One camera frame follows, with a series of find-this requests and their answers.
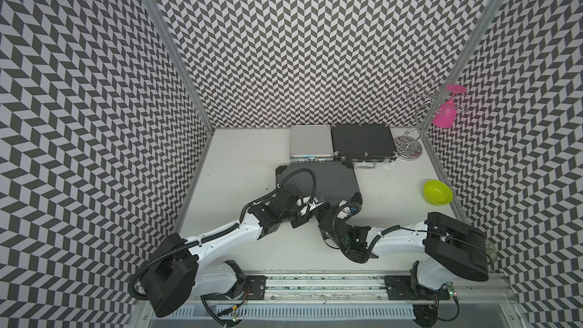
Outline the large black poker case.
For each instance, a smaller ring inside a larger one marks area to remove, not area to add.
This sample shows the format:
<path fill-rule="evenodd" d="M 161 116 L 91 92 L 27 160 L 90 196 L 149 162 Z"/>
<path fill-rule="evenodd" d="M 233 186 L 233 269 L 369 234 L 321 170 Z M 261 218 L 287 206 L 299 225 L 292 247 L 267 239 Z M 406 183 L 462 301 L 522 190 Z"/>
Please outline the large black poker case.
<path fill-rule="evenodd" d="M 323 196 L 331 207 L 342 202 L 363 204 L 355 169 L 350 162 L 313 162 L 278 166 L 275 170 L 276 184 L 300 169 L 311 170 L 317 179 L 316 196 Z"/>

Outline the small silver poker case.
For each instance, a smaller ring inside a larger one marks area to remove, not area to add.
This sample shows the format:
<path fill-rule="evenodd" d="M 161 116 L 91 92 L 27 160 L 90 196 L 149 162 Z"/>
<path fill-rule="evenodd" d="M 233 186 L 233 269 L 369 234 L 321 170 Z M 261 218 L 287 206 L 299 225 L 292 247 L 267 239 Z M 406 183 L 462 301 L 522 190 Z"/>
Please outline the small silver poker case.
<path fill-rule="evenodd" d="M 290 132 L 290 163 L 334 160 L 330 125 L 293 125 Z"/>

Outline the black textured poker case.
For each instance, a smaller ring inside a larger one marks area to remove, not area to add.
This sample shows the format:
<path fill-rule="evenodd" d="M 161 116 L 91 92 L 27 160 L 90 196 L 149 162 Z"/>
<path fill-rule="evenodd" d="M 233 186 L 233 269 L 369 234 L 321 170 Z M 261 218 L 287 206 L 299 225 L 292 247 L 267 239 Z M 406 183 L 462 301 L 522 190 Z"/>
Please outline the black textured poker case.
<path fill-rule="evenodd" d="M 350 162 L 357 169 L 374 169 L 378 163 L 398 158 L 388 125 L 337 124 L 331 127 L 331 137 L 334 159 Z"/>

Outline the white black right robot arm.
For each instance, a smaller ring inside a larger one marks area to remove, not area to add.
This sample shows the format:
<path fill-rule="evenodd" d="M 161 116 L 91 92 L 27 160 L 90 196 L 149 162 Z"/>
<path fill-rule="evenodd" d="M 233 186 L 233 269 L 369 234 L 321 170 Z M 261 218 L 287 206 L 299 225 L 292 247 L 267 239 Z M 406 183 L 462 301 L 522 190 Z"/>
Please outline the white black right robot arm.
<path fill-rule="evenodd" d="M 410 270 L 413 290 L 436 291 L 457 279 L 489 280 L 487 239 L 475 227 L 439 212 L 411 226 L 352 226 L 348 219 L 357 211 L 357 203 L 348 203 L 316 214 L 323 240 L 333 242 L 353 263 L 366 264 L 389 255 L 422 255 Z"/>

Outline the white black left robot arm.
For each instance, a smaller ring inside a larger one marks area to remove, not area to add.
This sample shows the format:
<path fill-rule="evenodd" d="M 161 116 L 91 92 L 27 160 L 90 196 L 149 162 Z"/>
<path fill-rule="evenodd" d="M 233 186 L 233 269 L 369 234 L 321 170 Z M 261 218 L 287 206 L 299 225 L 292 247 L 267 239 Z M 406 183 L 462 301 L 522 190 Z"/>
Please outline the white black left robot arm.
<path fill-rule="evenodd" d="M 129 280 L 131 297 L 150 302 L 157 317 L 177 311 L 192 295 L 226 295 L 236 299 L 245 274 L 225 256 L 276 232 L 283 223 L 297 228 L 329 203 L 322 195 L 302 197 L 281 186 L 246 205 L 235 221 L 198 236 L 173 233 Z"/>

